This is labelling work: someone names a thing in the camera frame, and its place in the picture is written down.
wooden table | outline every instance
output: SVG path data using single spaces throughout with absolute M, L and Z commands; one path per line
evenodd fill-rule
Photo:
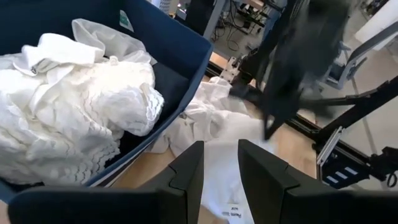
M 224 68 L 227 64 L 227 60 L 225 58 L 215 53 L 213 53 L 211 56 L 210 61 L 217 64 L 221 68 Z M 253 116 L 260 118 L 258 111 L 256 111 L 253 105 L 247 103 L 246 106 Z M 315 115 L 311 113 L 301 111 L 300 115 L 306 117 L 310 121 L 315 122 Z M 312 141 L 310 139 L 284 124 L 273 135 L 271 141 L 277 145 L 277 155 L 280 158 L 289 162 L 290 165 L 294 166 L 298 170 L 301 170 L 309 176 L 316 178 L 316 154 L 311 148 Z M 131 167 L 120 177 L 120 179 L 115 182 L 113 187 L 135 189 L 158 174 L 174 159 L 175 157 L 170 149 L 163 154 L 143 153 L 143 155 L 141 155 L 131 165 Z M 6 208 L 6 205 L 0 202 L 0 224 L 8 223 Z M 225 221 L 216 218 L 207 209 L 201 207 L 199 223 L 216 224 L 225 223 Z

textured white fabric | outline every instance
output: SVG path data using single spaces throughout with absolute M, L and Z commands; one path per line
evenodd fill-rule
M 148 151 L 163 153 L 170 147 L 177 157 L 195 141 L 205 141 L 202 205 L 225 218 L 223 208 L 238 203 L 244 210 L 245 223 L 253 223 L 239 174 L 238 140 L 252 139 L 272 153 L 275 147 L 261 141 L 262 121 L 250 117 L 241 100 L 228 96 L 230 88 L 218 77 L 201 82 L 185 111 Z
M 119 154 L 124 130 L 144 136 L 153 128 L 164 99 L 150 63 L 102 62 L 100 49 L 57 34 L 24 49 L 0 57 L 2 178 L 80 185 Z
M 140 40 L 110 27 L 85 19 L 75 19 L 72 21 L 72 29 L 77 42 L 101 49 L 102 56 L 114 55 L 125 62 L 143 62 L 151 65 L 157 63 Z

blue plastic bin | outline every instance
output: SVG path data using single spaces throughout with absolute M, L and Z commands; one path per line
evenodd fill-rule
M 126 12 L 134 32 L 119 24 Z M 171 19 L 146 0 L 0 0 L 0 55 L 37 45 L 43 33 L 73 38 L 73 19 L 104 24 L 141 40 L 158 61 L 154 65 L 155 89 L 165 98 L 164 110 L 155 128 L 145 137 L 125 133 L 121 154 L 85 186 L 109 186 L 133 160 L 167 128 L 193 98 L 205 74 L 213 47 L 200 35 Z M 33 186 L 12 185 L 0 180 L 0 200 Z

white wall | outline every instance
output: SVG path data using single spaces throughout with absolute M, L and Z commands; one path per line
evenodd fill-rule
M 355 38 L 364 43 L 396 21 L 398 21 L 398 0 L 390 0 L 355 34 Z M 374 50 L 380 50 L 396 35 L 377 45 Z

white label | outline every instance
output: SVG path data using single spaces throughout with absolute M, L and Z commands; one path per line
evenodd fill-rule
M 120 10 L 119 25 L 134 32 L 134 29 L 132 28 L 130 20 L 127 17 L 126 12 L 124 12 L 123 10 Z
M 229 221 L 229 224 L 244 223 L 243 211 L 237 204 L 227 204 L 222 214 Z

